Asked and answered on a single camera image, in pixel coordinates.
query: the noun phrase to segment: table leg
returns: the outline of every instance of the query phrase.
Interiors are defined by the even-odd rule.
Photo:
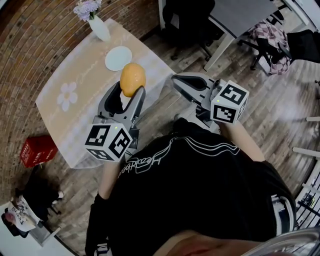
[[[165,20],[164,20],[164,16],[162,14],[162,11],[163,11],[164,7],[166,6],[166,0],[158,0],[158,3],[159,3],[160,28],[161,28],[161,30],[163,30],[166,26],[165,26]]]
[[[313,150],[304,149],[304,148],[300,148],[300,147],[294,147],[292,149],[292,151],[299,153],[299,154],[320,158],[320,152],[318,152],[318,151],[313,151]]]
[[[54,232],[52,232],[50,235],[48,235],[42,242],[42,247],[45,246],[45,244],[52,239],[59,231],[61,230],[61,227],[58,227]]]
[[[224,51],[229,47],[229,45],[235,40],[235,38],[229,34],[226,33],[223,41],[219,45],[219,47],[216,49],[208,63],[204,66],[204,70],[208,71],[219,59],[219,57],[224,53]]]
[[[315,116],[315,117],[307,117],[305,119],[307,122],[320,122],[320,116]]]

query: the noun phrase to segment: table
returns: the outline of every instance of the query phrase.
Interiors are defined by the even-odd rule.
[[[162,10],[166,0],[159,0],[160,26],[163,29]],[[208,19],[225,32],[225,38],[204,69],[209,70],[228,46],[244,32],[276,12],[278,8],[269,0],[215,0]]]
[[[98,105],[107,90],[120,80],[121,71],[110,71],[105,66],[106,54],[116,46],[132,51],[132,61],[146,73],[146,97],[142,112],[159,97],[174,72],[148,47],[120,24],[108,19],[106,25],[111,40],[103,42],[93,32],[81,41],[62,61],[43,87],[36,105],[54,143],[71,168],[93,168],[102,161],[91,157],[84,145],[98,113]],[[58,97],[68,101],[64,109]],[[123,106],[130,98],[121,95]]]

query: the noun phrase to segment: white plate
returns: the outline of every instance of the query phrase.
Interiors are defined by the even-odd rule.
[[[132,52],[128,47],[117,46],[105,56],[105,66],[111,71],[122,70],[132,60]]]

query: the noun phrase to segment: purple flower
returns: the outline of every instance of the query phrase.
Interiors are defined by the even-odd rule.
[[[94,15],[94,12],[101,7],[101,1],[102,0],[80,0],[73,9],[73,12],[78,15],[80,20],[87,22],[90,20],[90,13]]]

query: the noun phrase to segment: orange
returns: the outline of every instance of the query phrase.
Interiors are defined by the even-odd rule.
[[[145,69],[137,63],[125,65],[120,77],[120,87],[124,96],[131,98],[140,86],[146,86]]]

